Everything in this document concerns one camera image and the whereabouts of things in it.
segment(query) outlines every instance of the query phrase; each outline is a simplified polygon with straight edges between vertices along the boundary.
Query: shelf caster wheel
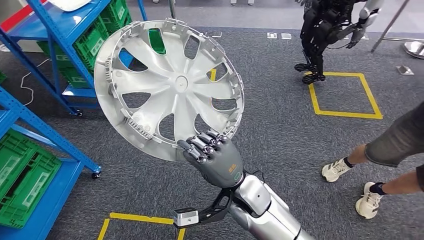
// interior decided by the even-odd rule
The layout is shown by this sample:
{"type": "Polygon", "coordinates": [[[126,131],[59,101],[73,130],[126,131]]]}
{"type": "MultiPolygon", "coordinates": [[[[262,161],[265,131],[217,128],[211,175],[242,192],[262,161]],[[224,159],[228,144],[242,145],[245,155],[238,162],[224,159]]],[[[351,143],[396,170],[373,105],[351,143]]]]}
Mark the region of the shelf caster wheel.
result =
{"type": "Polygon", "coordinates": [[[98,178],[100,178],[100,175],[102,174],[102,172],[101,171],[99,171],[98,173],[95,173],[95,172],[93,172],[92,174],[91,174],[91,178],[92,179],[98,179],[98,178]]]}

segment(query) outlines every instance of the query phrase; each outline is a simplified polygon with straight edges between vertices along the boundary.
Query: cable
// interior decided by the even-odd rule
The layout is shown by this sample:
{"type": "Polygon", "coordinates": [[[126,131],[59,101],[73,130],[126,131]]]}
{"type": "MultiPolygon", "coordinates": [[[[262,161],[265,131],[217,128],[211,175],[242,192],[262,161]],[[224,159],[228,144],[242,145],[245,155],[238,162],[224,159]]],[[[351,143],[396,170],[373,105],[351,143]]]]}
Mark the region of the cable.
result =
{"type": "MultiPolygon", "coordinates": [[[[37,65],[37,68],[40,67],[41,65],[43,65],[45,62],[49,61],[50,58],[47,58],[46,60],[44,60],[42,63],[37,65]]],[[[28,89],[31,91],[31,100],[27,103],[24,104],[24,106],[31,104],[34,101],[34,90],[30,87],[24,86],[24,79],[26,77],[28,77],[29,75],[31,75],[32,72],[28,72],[25,76],[22,77],[22,79],[20,80],[20,88],[21,89],[28,89]]]]}
{"type": "Polygon", "coordinates": [[[349,43],[347,43],[347,44],[345,44],[345,45],[343,45],[343,46],[341,46],[341,47],[336,47],[336,48],[327,47],[327,48],[328,48],[328,49],[331,49],[331,50],[342,49],[342,48],[346,47],[346,46],[347,46],[347,45],[349,45],[349,44],[350,44],[350,42],[349,42],[349,43]]]}
{"type": "Polygon", "coordinates": [[[250,172],[248,172],[246,169],[244,169],[244,171],[246,172],[246,173],[248,173],[248,174],[250,174],[250,175],[255,175],[256,173],[261,173],[262,174],[262,182],[263,183],[265,183],[265,177],[264,177],[264,172],[263,171],[261,171],[261,170],[257,170],[257,171],[255,171],[254,173],[250,173],[250,172]]]}

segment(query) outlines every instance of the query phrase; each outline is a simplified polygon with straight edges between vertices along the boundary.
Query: white sneaker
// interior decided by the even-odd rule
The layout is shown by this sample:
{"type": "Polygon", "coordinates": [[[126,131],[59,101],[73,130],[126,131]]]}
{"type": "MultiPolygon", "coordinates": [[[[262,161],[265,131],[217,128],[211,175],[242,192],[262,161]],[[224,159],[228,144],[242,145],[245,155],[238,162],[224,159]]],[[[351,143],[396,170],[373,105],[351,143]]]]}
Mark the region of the white sneaker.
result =
{"type": "Polygon", "coordinates": [[[321,174],[323,177],[325,177],[327,182],[332,183],[337,181],[337,179],[339,179],[342,174],[346,173],[350,169],[351,168],[346,165],[344,158],[342,158],[331,164],[325,165],[322,168],[321,174]]]}
{"type": "Polygon", "coordinates": [[[366,219],[372,219],[377,215],[379,203],[383,197],[378,193],[370,192],[370,187],[374,184],[374,182],[367,182],[365,184],[363,187],[363,197],[356,201],[355,204],[357,213],[366,219]]]}

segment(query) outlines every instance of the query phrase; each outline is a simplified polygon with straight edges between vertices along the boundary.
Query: person's leg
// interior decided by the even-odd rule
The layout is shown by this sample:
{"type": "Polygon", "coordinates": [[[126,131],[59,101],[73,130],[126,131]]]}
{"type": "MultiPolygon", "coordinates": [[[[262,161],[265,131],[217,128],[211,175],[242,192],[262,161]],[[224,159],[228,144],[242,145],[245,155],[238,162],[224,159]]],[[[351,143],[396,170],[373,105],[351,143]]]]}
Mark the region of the person's leg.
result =
{"type": "Polygon", "coordinates": [[[359,145],[349,156],[325,165],[322,176],[332,183],[356,164],[369,161],[397,167],[406,157],[424,152],[424,121],[420,113],[424,115],[424,102],[399,117],[374,141],[359,145]]]}
{"type": "Polygon", "coordinates": [[[365,144],[359,145],[349,156],[325,165],[321,170],[322,176],[325,177],[327,182],[332,183],[337,181],[342,174],[352,169],[356,164],[368,162],[365,148],[365,144]]]}
{"type": "Polygon", "coordinates": [[[384,195],[413,194],[424,191],[424,165],[387,183],[367,182],[363,188],[363,197],[356,201],[359,215],[372,219],[377,215],[380,200],[384,195]]]}
{"type": "MultiPolygon", "coordinates": [[[[345,158],[323,167],[322,175],[329,182],[336,181],[356,164],[373,162],[397,167],[408,156],[424,153],[424,102],[399,117],[390,128],[374,141],[360,145],[345,158]]],[[[366,219],[376,216],[379,202],[386,194],[408,194],[424,190],[424,165],[416,171],[383,182],[367,182],[363,197],[355,205],[356,211],[366,219]]]]}
{"type": "Polygon", "coordinates": [[[419,172],[416,170],[405,173],[396,179],[381,185],[381,190],[385,194],[414,194],[422,192],[423,189],[418,181],[419,172]]]}

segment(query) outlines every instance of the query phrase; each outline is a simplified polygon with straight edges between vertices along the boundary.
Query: hubcap center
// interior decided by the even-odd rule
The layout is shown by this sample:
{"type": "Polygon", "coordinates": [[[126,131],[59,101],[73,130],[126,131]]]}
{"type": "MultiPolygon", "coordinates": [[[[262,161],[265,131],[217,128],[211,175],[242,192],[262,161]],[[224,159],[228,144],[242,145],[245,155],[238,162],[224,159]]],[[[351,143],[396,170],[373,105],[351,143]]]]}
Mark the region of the hubcap center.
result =
{"type": "Polygon", "coordinates": [[[189,86],[189,81],[185,76],[179,76],[175,80],[175,89],[177,92],[182,93],[184,92],[187,87],[189,86]]]}

